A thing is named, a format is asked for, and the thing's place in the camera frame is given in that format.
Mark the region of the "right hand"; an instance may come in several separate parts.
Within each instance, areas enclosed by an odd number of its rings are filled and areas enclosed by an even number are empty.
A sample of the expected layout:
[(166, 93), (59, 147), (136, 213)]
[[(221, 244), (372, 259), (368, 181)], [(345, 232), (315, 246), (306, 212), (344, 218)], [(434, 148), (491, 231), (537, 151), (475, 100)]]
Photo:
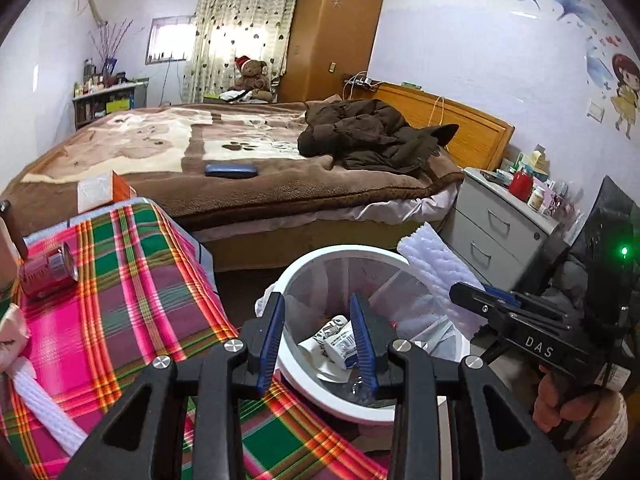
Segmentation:
[(591, 414), (582, 436), (587, 441), (592, 441), (613, 425), (620, 410), (620, 395), (617, 392), (604, 390), (602, 396), (599, 393), (589, 393), (570, 401), (562, 401), (560, 383), (552, 371), (543, 366), (539, 369), (544, 377), (538, 386), (533, 421), (542, 432), (548, 434), (564, 420), (584, 422)]

